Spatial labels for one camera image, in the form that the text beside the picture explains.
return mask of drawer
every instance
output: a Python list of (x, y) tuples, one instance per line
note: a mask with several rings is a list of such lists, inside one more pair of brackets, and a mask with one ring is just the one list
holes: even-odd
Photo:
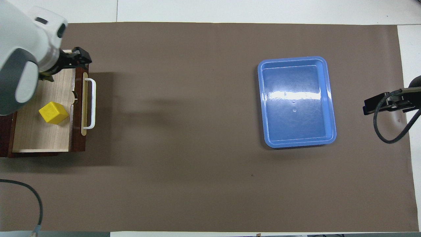
[[(64, 69), (54, 82), (39, 81), (34, 97), (14, 114), (0, 116), (0, 157), (54, 156), (85, 151), (88, 70)], [(44, 121), (38, 110), (54, 101), (69, 114), (58, 125)]]

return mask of white table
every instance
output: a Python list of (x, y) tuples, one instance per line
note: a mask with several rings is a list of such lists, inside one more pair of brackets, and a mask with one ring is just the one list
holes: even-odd
[[(28, 11), (37, 5), (69, 23), (229, 22), (398, 25), (404, 85), (421, 75), (421, 4), (416, 0), (10, 0)], [(407, 120), (414, 113), (408, 113)], [(421, 220), (421, 122), (409, 132), (412, 169)], [(257, 232), (115, 232), (112, 236), (246, 236)], [(262, 235), (306, 233), (262, 233)]]

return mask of blue plastic container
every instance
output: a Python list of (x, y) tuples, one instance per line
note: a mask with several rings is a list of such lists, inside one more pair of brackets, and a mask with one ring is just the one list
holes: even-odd
[(257, 71), (268, 146), (323, 145), (336, 139), (324, 58), (269, 59), (262, 61)]

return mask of white handle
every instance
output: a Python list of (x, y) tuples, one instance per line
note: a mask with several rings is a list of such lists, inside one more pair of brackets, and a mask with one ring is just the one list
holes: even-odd
[(92, 101), (91, 101), (91, 124), (83, 129), (93, 129), (95, 127), (95, 108), (96, 108), (96, 82), (92, 78), (85, 78), (85, 81), (92, 83)]

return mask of yellow block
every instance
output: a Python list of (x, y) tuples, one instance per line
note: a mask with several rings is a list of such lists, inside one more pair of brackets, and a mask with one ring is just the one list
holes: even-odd
[(41, 116), (49, 124), (59, 124), (65, 118), (69, 117), (63, 105), (53, 101), (40, 108), (38, 112), (40, 112)]

